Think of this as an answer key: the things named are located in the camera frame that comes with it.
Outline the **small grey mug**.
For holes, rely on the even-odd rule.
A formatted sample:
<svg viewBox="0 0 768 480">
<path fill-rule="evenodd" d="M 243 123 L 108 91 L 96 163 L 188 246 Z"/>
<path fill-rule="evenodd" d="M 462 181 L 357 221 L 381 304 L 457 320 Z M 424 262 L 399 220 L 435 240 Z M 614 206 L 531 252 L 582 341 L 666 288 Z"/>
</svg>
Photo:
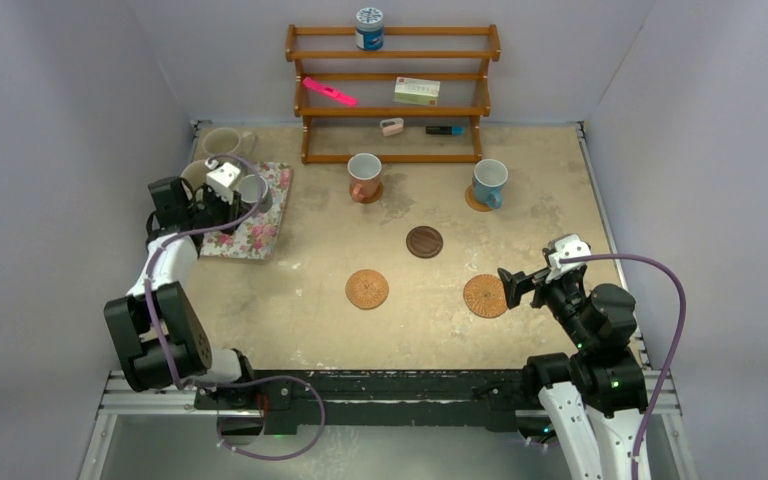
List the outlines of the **small grey mug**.
<svg viewBox="0 0 768 480">
<path fill-rule="evenodd" d="M 262 176 L 246 175 L 238 185 L 238 193 L 242 204 L 248 210 L 266 213 L 273 205 L 270 186 Z"/>
</svg>

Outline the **blue mug white inside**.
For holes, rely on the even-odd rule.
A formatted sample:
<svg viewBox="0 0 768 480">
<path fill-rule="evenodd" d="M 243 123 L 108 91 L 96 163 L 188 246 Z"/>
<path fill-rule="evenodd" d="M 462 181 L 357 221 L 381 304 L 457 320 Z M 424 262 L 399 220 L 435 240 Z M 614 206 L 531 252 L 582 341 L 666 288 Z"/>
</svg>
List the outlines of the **blue mug white inside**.
<svg viewBox="0 0 768 480">
<path fill-rule="evenodd" d="M 503 205 L 502 189 L 509 178 L 507 167 L 496 159 L 483 159 L 473 170 L 472 195 L 474 200 L 490 209 Z"/>
</svg>

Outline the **brown orange mug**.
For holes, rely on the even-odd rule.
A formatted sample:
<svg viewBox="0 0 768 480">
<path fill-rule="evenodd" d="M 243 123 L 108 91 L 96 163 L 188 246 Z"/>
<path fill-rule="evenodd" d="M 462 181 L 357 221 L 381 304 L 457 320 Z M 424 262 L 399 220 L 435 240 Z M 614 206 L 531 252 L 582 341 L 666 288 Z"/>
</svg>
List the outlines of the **brown orange mug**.
<svg viewBox="0 0 768 480">
<path fill-rule="evenodd" d="M 381 190 L 381 160 L 371 153 L 358 153 L 347 163 L 349 193 L 358 203 L 372 202 Z"/>
</svg>

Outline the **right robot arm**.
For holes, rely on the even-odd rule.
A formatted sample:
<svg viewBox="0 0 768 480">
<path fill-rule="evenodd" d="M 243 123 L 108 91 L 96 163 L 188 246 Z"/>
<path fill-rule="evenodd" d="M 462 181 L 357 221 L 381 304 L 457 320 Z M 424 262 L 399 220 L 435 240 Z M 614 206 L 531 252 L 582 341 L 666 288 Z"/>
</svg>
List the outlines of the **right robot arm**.
<svg viewBox="0 0 768 480">
<path fill-rule="evenodd" d="M 547 308 L 576 347 L 575 354 L 531 356 L 521 392 L 543 407 L 575 479 L 649 479 L 642 426 L 649 406 L 645 376 L 630 348 L 637 328 L 635 299 L 609 283 L 584 286 L 586 268 L 551 279 L 500 269 L 508 308 L 530 293 L 531 307 Z"/>
</svg>

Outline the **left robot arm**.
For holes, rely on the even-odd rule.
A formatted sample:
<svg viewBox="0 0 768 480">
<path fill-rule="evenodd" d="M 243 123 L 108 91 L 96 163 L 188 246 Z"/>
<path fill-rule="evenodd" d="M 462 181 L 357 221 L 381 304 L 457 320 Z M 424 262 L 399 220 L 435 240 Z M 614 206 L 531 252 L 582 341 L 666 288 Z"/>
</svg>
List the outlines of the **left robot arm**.
<svg viewBox="0 0 768 480">
<path fill-rule="evenodd" d="M 239 192 L 182 177 L 148 186 L 154 209 L 146 221 L 147 261 L 127 293 L 105 304 L 103 315 L 132 390 L 176 386 L 219 387 L 232 408 L 257 399 L 248 358 L 236 349 L 216 351 L 185 292 L 206 234 L 228 233 L 250 213 Z"/>
</svg>

